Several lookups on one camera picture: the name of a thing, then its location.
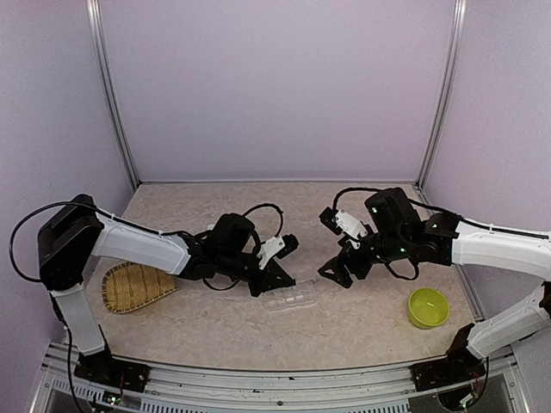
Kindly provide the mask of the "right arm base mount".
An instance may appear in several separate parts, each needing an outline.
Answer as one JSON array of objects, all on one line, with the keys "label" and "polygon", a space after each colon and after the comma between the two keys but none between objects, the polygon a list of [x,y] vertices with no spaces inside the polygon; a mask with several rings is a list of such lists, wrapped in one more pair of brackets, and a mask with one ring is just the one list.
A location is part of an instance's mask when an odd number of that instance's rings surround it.
[{"label": "right arm base mount", "polygon": [[486,363],[440,359],[416,363],[410,369],[416,391],[428,391],[484,376]]}]

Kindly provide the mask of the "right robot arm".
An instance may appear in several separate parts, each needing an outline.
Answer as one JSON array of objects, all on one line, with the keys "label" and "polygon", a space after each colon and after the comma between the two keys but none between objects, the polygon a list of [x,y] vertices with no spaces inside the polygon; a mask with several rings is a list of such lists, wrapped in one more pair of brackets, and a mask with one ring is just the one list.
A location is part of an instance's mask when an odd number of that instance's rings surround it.
[{"label": "right robot arm", "polygon": [[486,321],[461,328],[440,364],[441,375],[457,382],[497,349],[532,336],[550,325],[550,234],[483,224],[457,213],[432,207],[422,220],[419,202],[401,188],[370,189],[364,206],[373,221],[361,220],[327,207],[320,222],[340,237],[341,247],[319,269],[319,274],[348,288],[363,280],[375,264],[390,268],[407,260],[416,268],[423,262],[501,268],[541,279],[526,298]]}]

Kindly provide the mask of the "clear plastic pill organizer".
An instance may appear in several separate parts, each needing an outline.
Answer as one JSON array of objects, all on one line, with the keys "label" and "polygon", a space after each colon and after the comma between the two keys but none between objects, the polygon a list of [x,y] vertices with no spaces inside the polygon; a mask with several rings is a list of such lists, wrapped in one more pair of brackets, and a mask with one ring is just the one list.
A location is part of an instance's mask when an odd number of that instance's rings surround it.
[{"label": "clear plastic pill organizer", "polygon": [[269,312],[307,308],[317,302],[315,281],[302,281],[294,286],[264,293],[262,306]]}]

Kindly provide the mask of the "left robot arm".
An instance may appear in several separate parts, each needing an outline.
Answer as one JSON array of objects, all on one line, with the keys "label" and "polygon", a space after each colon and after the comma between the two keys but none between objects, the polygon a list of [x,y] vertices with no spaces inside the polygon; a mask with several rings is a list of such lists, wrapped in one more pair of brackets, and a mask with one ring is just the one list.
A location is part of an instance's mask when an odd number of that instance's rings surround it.
[{"label": "left robot arm", "polygon": [[60,208],[38,232],[40,281],[73,344],[88,356],[86,367],[104,383],[115,381],[121,365],[106,352],[107,341],[84,295],[83,272],[92,256],[145,265],[185,280],[224,275],[244,282],[253,297],[295,284],[278,262],[297,250],[297,237],[277,233],[263,241],[245,214],[225,213],[212,228],[191,235],[131,223],[98,208],[87,194]]}]

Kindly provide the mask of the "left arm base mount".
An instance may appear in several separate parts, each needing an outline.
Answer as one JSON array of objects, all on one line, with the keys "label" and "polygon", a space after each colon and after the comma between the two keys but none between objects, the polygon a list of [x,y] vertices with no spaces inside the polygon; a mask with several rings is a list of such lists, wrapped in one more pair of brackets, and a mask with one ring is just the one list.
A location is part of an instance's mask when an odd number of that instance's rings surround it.
[{"label": "left arm base mount", "polygon": [[141,363],[116,359],[112,355],[80,355],[74,370],[76,377],[90,382],[143,393],[150,368]]}]

